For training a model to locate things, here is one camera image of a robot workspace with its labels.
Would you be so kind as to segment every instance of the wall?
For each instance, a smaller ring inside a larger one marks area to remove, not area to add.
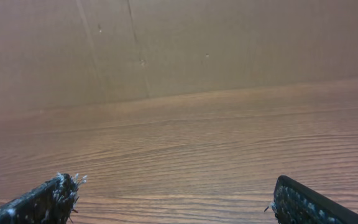
[[[0,114],[358,76],[358,1],[0,0]]]

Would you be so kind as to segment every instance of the wooden surface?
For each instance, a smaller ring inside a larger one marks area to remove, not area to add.
[[[276,223],[282,174],[358,213],[358,78],[0,116],[0,205],[58,171],[75,223]]]
[[[0,113],[358,77],[355,0],[0,0]]]

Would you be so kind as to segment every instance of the wood grain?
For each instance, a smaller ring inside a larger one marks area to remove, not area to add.
[[[57,171],[75,223],[275,223],[282,174],[358,213],[358,78],[0,116],[0,204]]]

